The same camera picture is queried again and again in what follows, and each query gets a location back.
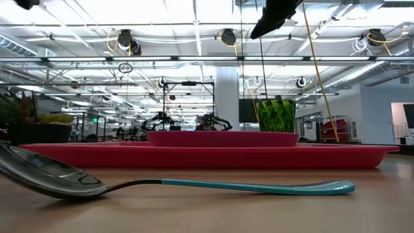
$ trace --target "metal frame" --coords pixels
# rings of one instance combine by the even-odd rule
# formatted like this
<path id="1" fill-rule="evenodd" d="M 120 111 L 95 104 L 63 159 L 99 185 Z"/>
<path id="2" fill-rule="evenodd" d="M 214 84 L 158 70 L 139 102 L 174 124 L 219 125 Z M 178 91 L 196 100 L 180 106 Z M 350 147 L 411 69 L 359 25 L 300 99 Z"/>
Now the metal frame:
<path id="1" fill-rule="evenodd" d="M 210 90 L 208 90 L 208 88 L 205 85 L 211 85 L 213 86 L 213 92 L 211 92 Z M 171 89 L 168 89 L 168 91 L 166 92 L 167 86 L 168 85 L 173 85 L 171 87 Z M 166 112 L 166 95 L 172 91 L 174 89 L 175 86 L 177 85 L 183 85 L 183 86 L 195 86 L 195 85 L 202 85 L 204 87 L 205 90 L 207 90 L 209 92 L 210 95 L 213 96 L 213 115 L 214 115 L 214 110 L 215 110 L 215 86 L 214 86 L 214 82 L 165 82 L 164 85 L 162 86 L 162 112 L 165 113 Z"/>
<path id="2" fill-rule="evenodd" d="M 116 61 L 250 61 L 252 63 L 261 63 L 261 56 L 95 56 L 95 57 L 35 57 L 35 58 L 0 58 L 0 63 L 15 63 L 15 62 L 98 62 L 98 63 L 112 63 Z M 264 56 L 265 63 L 286 63 L 295 61 L 298 63 L 313 61 L 312 56 Z M 345 62 L 354 64 L 371 63 L 373 61 L 414 61 L 414 56 L 318 56 L 319 63 L 334 63 Z"/>

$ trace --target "wall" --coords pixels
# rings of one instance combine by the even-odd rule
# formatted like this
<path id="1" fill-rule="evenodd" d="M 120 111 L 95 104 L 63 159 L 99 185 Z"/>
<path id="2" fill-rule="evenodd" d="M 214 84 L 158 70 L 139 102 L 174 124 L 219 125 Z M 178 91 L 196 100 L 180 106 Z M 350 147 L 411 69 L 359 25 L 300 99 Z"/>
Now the wall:
<path id="1" fill-rule="evenodd" d="M 394 144 L 391 103 L 414 102 L 412 85 L 361 87 L 364 143 Z"/>
<path id="2" fill-rule="evenodd" d="M 349 124 L 356 122 L 356 134 L 357 137 L 352 140 L 362 140 L 362 111 L 361 111 L 361 96 L 360 86 L 355 85 L 350 90 L 340 91 L 338 96 L 328 96 L 328 102 L 331 107 L 332 115 L 346 115 L 348 116 Z M 328 110 L 325 104 L 325 100 L 319 98 L 316 105 L 306 105 L 306 107 L 300 106 L 296 110 L 296 118 L 305 115 L 322 112 L 324 117 L 328 117 Z M 316 139 L 316 124 L 312 123 L 312 129 L 305 129 L 305 137 L 311 140 Z"/>
<path id="3" fill-rule="evenodd" d="M 391 112 L 393 115 L 393 124 L 397 126 L 403 126 L 407 124 L 406 113 L 404 111 L 404 104 L 414 103 L 391 103 Z"/>

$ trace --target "black cable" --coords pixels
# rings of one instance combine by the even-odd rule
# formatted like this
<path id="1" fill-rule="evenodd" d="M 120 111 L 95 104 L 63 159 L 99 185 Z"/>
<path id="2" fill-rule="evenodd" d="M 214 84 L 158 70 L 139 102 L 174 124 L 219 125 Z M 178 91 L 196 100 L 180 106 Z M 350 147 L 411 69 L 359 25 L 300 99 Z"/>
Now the black cable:
<path id="1" fill-rule="evenodd" d="M 256 13 L 258 13 L 259 10 L 257 9 L 257 0 L 254 0 L 254 1 L 256 3 Z M 265 84 L 265 95 L 266 95 L 266 99 L 268 99 L 267 98 L 266 74 L 265 74 L 265 61 L 263 59 L 263 46 L 262 46 L 262 42 L 261 42 L 261 36 L 259 37 L 259 40 L 260 40 L 261 66 L 263 68 L 263 81 L 264 81 L 264 84 Z"/>
<path id="2" fill-rule="evenodd" d="M 240 34 L 241 34 L 241 56 L 244 57 L 243 51 L 243 1 L 240 1 Z M 242 67 L 242 79 L 243 79 L 243 103 L 245 101 L 245 59 L 241 60 L 241 67 Z M 244 104 L 241 105 L 242 110 L 241 112 L 244 113 Z M 246 131 L 246 122 L 243 122 L 243 130 Z"/>

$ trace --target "yellow cable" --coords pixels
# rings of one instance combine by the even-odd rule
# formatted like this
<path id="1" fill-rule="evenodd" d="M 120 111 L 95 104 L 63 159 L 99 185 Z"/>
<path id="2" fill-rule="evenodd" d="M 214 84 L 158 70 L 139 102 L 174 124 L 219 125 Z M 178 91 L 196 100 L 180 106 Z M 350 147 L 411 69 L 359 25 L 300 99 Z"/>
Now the yellow cable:
<path id="1" fill-rule="evenodd" d="M 115 41 L 115 49 L 112 49 L 109 46 L 109 40 L 106 41 L 106 46 L 108 47 L 109 50 L 111 50 L 112 52 L 115 52 L 115 50 L 118 48 L 118 35 L 116 35 L 116 41 Z"/>
<path id="2" fill-rule="evenodd" d="M 245 79 L 243 79 L 243 85 L 246 87 L 246 90 L 247 90 L 248 94 L 250 95 L 250 97 L 251 97 L 251 99 L 253 101 L 254 115 L 256 116 L 257 123 L 259 123 L 259 115 L 257 115 L 256 103 L 254 102 L 253 96 L 252 96 L 252 94 L 250 94 L 250 91 L 247 88 L 247 84 L 246 84 L 246 80 Z"/>
<path id="3" fill-rule="evenodd" d="M 385 46 L 385 48 L 386 48 L 386 50 L 387 50 L 388 54 L 389 54 L 390 56 L 392 56 L 393 54 L 392 54 L 392 53 L 391 53 L 391 51 L 388 49 L 388 46 L 387 46 L 386 44 L 384 44 L 384 46 Z"/>
<path id="4" fill-rule="evenodd" d="M 326 97 L 325 88 L 323 87 L 321 75 L 319 73 L 318 62 L 316 61 L 316 57 L 315 57 L 315 50 L 314 50 L 313 42 L 312 42 L 312 38 L 311 38 L 311 31 L 309 30 L 309 23 L 308 23 L 308 19 L 306 17 L 306 10 L 305 10 L 305 4 L 304 3 L 302 3 L 302 9 L 303 9 L 303 15 L 305 16 L 306 29 L 307 29 L 307 32 L 308 32 L 308 38 L 309 38 L 309 42 L 310 42 L 310 45 L 311 45 L 310 49 L 312 51 L 312 57 L 313 57 L 313 62 L 315 64 L 316 75 L 318 76 L 319 85 L 321 86 L 323 97 L 324 97 L 325 103 L 326 103 L 326 108 L 328 109 L 329 120 L 331 120 L 332 128 L 333 128 L 334 134 L 335 134 L 335 139 L 336 139 L 337 142 L 339 142 L 338 133 L 336 132 L 336 126 L 335 126 L 334 120 L 332 119 L 332 115 L 331 115 L 331 108 L 329 107 L 328 98 Z"/>
<path id="5" fill-rule="evenodd" d="M 389 48 L 388 48 L 388 46 L 387 46 L 387 44 L 384 44 L 384 46 L 385 46 L 385 48 L 386 48 L 386 50 L 387 50 L 387 52 L 388 52 L 388 54 L 390 55 L 390 56 L 392 56 L 393 54 L 391 53 L 391 51 L 389 50 Z M 400 64 L 397 64 L 397 66 L 398 66 L 398 68 L 400 69 L 400 71 L 411 81 L 411 79 L 408 77 L 408 75 L 407 75 L 407 73 L 402 69 L 402 67 L 400 66 Z"/>
<path id="6" fill-rule="evenodd" d="M 377 41 L 377 40 L 375 40 L 375 39 L 371 39 L 371 38 L 369 37 L 369 35 L 371 35 L 371 33 L 368 33 L 368 35 L 367 35 L 367 38 L 368 38 L 370 41 L 374 41 L 374 42 L 376 42 L 376 43 L 383 43 L 383 44 L 385 44 L 385 43 L 391 43 L 391 42 L 394 42 L 394 41 L 397 41 L 397 40 L 401 39 L 401 37 L 404 35 L 404 28 L 402 29 L 401 35 L 400 35 L 397 39 L 392 39 L 392 40 L 390 40 L 390 41 Z"/>

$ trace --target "pink tray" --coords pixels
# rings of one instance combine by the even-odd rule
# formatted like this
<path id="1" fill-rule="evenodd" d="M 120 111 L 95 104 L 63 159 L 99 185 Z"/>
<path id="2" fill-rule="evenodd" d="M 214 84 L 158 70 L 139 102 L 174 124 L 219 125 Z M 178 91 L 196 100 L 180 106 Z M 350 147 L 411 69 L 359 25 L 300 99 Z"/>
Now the pink tray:
<path id="1" fill-rule="evenodd" d="M 148 142 L 28 144 L 20 147 L 77 167 L 374 168 L 396 146 L 301 144 L 278 148 L 180 148 Z"/>
<path id="2" fill-rule="evenodd" d="M 148 141 L 154 146 L 171 147 L 287 147 L 295 146 L 295 133 L 249 131 L 152 131 Z"/>

